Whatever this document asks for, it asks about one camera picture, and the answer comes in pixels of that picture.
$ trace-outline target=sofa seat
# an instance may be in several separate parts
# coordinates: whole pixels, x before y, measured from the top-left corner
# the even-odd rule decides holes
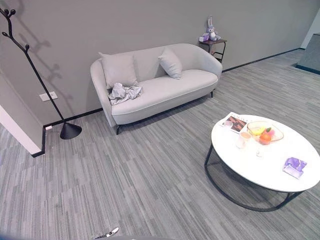
[[[139,82],[141,95],[112,106],[118,125],[129,124],[209,94],[218,82],[216,74],[190,69],[180,79],[167,75]]]

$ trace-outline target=gray carpet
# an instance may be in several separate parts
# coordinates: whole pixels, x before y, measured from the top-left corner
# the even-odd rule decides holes
[[[318,240],[320,185],[280,210],[254,212],[227,200],[204,170],[211,129],[229,112],[279,121],[320,150],[320,75],[296,69],[296,50],[222,74],[210,95],[124,126],[103,112],[73,121],[82,133],[46,133],[33,159],[0,126],[0,232],[33,240],[117,236],[175,240]],[[283,194],[250,185],[221,164],[217,181],[248,204],[271,206]]]

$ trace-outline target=small black side table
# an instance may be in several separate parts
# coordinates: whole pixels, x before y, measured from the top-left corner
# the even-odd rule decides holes
[[[227,40],[224,40],[224,39],[219,39],[219,40],[216,40],[216,41],[211,41],[211,40],[208,40],[208,41],[199,41],[200,44],[207,45],[207,46],[209,47],[208,52],[209,52],[212,56],[215,57],[215,54],[221,55],[221,58],[215,57],[220,63],[222,63],[222,59],[223,59],[224,54],[225,54],[226,42],[227,42]],[[221,52],[215,51],[214,53],[211,53],[212,45],[213,45],[213,44],[220,44],[220,43],[224,43],[223,52],[221,53]]]

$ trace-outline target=gray sofa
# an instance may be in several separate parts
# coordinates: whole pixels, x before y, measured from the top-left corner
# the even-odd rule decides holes
[[[172,50],[182,64],[180,79],[169,77],[158,60],[164,48]],[[91,78],[111,127],[133,123],[211,93],[216,88],[222,65],[202,48],[186,43],[154,47],[119,55],[133,55],[141,95],[111,105],[101,58],[91,65]]]

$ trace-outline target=stuffed toy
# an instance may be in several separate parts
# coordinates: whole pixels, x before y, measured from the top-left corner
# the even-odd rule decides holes
[[[215,31],[215,28],[212,25],[212,16],[208,17],[208,28],[207,28],[206,32],[210,35],[211,41],[217,41],[217,40],[221,39],[221,37],[217,35],[217,32]]]

